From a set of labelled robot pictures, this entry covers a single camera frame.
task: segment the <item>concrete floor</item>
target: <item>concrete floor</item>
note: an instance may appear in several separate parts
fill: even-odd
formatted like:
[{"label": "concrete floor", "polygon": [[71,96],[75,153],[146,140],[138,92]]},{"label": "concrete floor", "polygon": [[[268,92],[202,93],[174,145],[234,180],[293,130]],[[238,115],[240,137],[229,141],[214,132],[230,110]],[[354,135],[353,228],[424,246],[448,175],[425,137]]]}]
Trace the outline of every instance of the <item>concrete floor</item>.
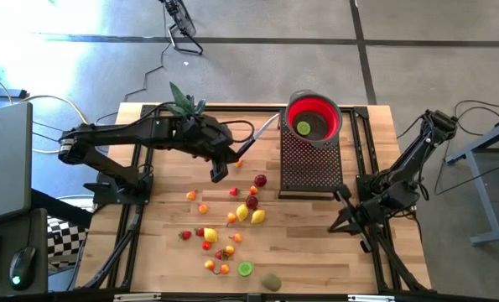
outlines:
[{"label": "concrete floor", "polygon": [[[365,39],[499,41],[499,0],[356,3]],[[11,6],[15,13],[7,9]],[[209,102],[287,102],[291,92],[311,88],[340,104],[367,104],[357,46],[322,40],[356,38],[349,0],[187,0],[186,6],[198,37],[278,40],[203,44],[203,57],[169,49],[164,57],[166,68],[151,74],[148,91],[131,96],[129,102],[168,100],[172,81]],[[165,46],[49,42],[43,35],[26,34],[31,32],[162,36],[161,5],[152,0],[0,2],[1,81],[32,95],[68,97],[90,122],[115,112],[126,93],[142,86],[143,74],[159,65]],[[284,38],[319,40],[282,44]],[[464,99],[499,103],[499,47],[491,46],[367,46],[377,103],[391,106],[398,133],[426,108],[451,114]],[[34,101],[34,118],[63,129],[80,122],[65,104],[49,99]],[[481,133],[496,122],[489,112],[472,112],[463,121]],[[38,126],[34,131],[52,138],[59,135]],[[414,128],[400,139],[402,149],[417,131]],[[450,151],[473,139],[459,133]],[[34,138],[34,145],[57,148],[42,138]],[[443,153],[439,148],[424,167],[430,192]],[[53,155],[34,155],[33,186],[53,196],[87,194],[81,185],[95,177],[96,172],[87,167],[64,165]],[[465,163],[445,167],[441,187],[469,177]],[[492,177],[496,183],[496,173]],[[469,242],[469,236],[489,231],[474,185],[440,196],[432,193],[430,201],[420,201],[418,208],[434,289],[499,299],[499,242],[482,247]]]}]

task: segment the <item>toy fruit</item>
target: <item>toy fruit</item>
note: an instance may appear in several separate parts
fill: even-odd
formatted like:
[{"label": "toy fruit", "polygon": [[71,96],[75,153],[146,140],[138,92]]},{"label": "toy fruit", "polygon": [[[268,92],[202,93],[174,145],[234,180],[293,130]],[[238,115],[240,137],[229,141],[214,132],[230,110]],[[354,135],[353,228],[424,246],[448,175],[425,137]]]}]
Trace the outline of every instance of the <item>toy fruit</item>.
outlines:
[{"label": "toy fruit", "polygon": [[225,253],[229,256],[234,255],[234,247],[233,246],[226,246]]},{"label": "toy fruit", "polygon": [[250,195],[246,198],[246,206],[251,210],[256,210],[258,207],[258,199],[257,197]]},{"label": "toy fruit", "polygon": [[219,273],[222,273],[222,274],[228,274],[230,271],[231,270],[229,269],[228,264],[222,264],[221,268],[219,269]]},{"label": "toy fruit", "polygon": [[278,291],[281,288],[281,279],[272,273],[268,273],[262,277],[260,283],[271,291]]},{"label": "toy fruit", "polygon": [[236,233],[234,236],[229,237],[230,239],[234,240],[235,242],[242,242],[242,234]]},{"label": "toy fruit", "polygon": [[187,198],[190,201],[195,200],[195,197],[197,196],[197,190],[192,190],[189,191],[188,194],[185,195],[185,198]]},{"label": "toy fruit", "polygon": [[208,251],[209,249],[211,249],[212,247],[212,244],[209,243],[209,242],[202,242],[202,249]]},{"label": "toy fruit", "polygon": [[182,231],[179,233],[179,238],[182,240],[188,240],[191,237],[191,232],[190,231]]},{"label": "toy fruit", "polygon": [[205,240],[210,243],[216,243],[217,242],[216,230],[205,228]]},{"label": "toy fruit", "polygon": [[238,273],[242,277],[249,276],[252,273],[252,263],[250,263],[249,261],[241,262],[238,265]]},{"label": "toy fruit", "polygon": [[267,181],[268,180],[266,180],[266,175],[264,174],[260,174],[255,177],[255,185],[257,185],[257,187],[263,187]]},{"label": "toy fruit", "polygon": [[227,260],[229,258],[229,254],[227,254],[224,249],[217,251],[214,256],[220,260]]},{"label": "toy fruit", "polygon": [[229,213],[226,219],[227,221],[229,221],[229,223],[227,223],[227,225],[229,225],[231,223],[234,223],[234,221],[236,221],[236,215],[234,215],[234,213]]},{"label": "toy fruit", "polygon": [[216,267],[216,265],[214,264],[213,261],[208,260],[205,262],[205,268],[208,268],[210,271],[213,272],[215,267]]},{"label": "toy fruit", "polygon": [[208,212],[208,206],[205,204],[200,204],[199,205],[199,213],[206,214],[207,212]]},{"label": "toy fruit", "polygon": [[257,224],[261,223],[266,219],[266,211],[265,210],[256,210],[252,213],[251,217],[251,223],[252,224]]},{"label": "toy fruit", "polygon": [[244,221],[246,220],[247,216],[249,215],[249,210],[247,209],[246,205],[240,205],[236,209],[236,215],[238,216],[239,221]]},{"label": "toy fruit", "polygon": [[195,229],[195,235],[199,237],[203,237],[205,235],[205,229],[202,227]]}]

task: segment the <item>computer mouse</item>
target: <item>computer mouse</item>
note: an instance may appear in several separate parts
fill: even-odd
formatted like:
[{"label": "computer mouse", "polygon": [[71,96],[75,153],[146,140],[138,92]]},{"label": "computer mouse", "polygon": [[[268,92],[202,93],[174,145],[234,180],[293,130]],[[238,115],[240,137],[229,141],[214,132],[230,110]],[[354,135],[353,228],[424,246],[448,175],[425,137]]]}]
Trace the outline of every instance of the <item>computer mouse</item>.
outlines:
[{"label": "computer mouse", "polygon": [[24,290],[34,280],[34,247],[24,247],[17,251],[8,270],[9,281],[14,290]]}]

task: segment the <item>kiwi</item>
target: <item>kiwi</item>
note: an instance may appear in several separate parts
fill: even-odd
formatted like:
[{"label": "kiwi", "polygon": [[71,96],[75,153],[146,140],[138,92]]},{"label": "kiwi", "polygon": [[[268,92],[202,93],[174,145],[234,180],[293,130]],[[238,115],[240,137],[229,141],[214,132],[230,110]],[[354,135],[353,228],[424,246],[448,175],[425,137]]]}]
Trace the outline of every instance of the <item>kiwi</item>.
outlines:
[{"label": "kiwi", "polygon": [[272,273],[267,273],[260,280],[262,285],[271,291],[278,291],[281,288],[281,279]]}]

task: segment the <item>wooden table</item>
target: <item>wooden table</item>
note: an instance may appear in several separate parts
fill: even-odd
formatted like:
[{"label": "wooden table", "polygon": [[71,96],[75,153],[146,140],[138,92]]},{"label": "wooden table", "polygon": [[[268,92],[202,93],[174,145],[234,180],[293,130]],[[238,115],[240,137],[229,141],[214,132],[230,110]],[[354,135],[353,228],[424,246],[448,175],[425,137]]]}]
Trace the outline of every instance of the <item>wooden table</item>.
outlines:
[{"label": "wooden table", "polygon": [[[130,123],[139,118],[142,103],[122,103],[117,123]],[[400,151],[387,106],[369,106],[372,134],[380,169],[389,167]],[[220,121],[247,119],[260,128],[271,112],[213,112]],[[249,134],[247,125],[229,125],[235,138]],[[355,176],[358,173],[350,119],[344,118],[340,131],[340,153],[344,182],[356,196]],[[109,157],[120,164],[130,165],[133,146],[110,147]],[[154,186],[151,202],[145,207],[143,224],[133,274],[132,292],[267,292],[260,276],[275,273],[283,281],[282,293],[304,294],[368,294],[377,286],[371,254],[365,254],[358,236],[328,234],[326,228],[337,217],[342,205],[334,200],[278,200],[279,131],[270,127],[243,157],[243,167],[229,166],[229,175],[220,183],[210,181],[210,163],[192,159],[178,151],[155,151],[153,155]],[[260,207],[267,212],[266,221],[252,225],[247,219],[226,227],[226,216],[235,212],[245,200],[257,174],[265,174],[268,183],[258,192]],[[230,196],[232,187],[239,196]],[[189,202],[185,194],[198,190],[197,199]],[[210,207],[201,215],[199,203]],[[77,285],[90,280],[113,249],[121,206],[106,206],[93,217],[85,252],[81,261]],[[210,251],[201,248],[202,238],[193,236],[180,241],[178,234],[194,227],[212,227],[220,240]],[[392,237],[398,255],[421,284],[430,286],[417,225],[406,218],[391,221]],[[229,236],[240,232],[241,243]],[[236,253],[227,263],[228,275],[214,275],[204,263],[214,259],[214,253],[233,245]],[[126,267],[122,255],[119,280]],[[237,273],[241,261],[254,263],[253,274],[243,278]],[[391,284],[388,261],[382,257],[387,283]],[[216,269],[221,262],[216,260]]]}]

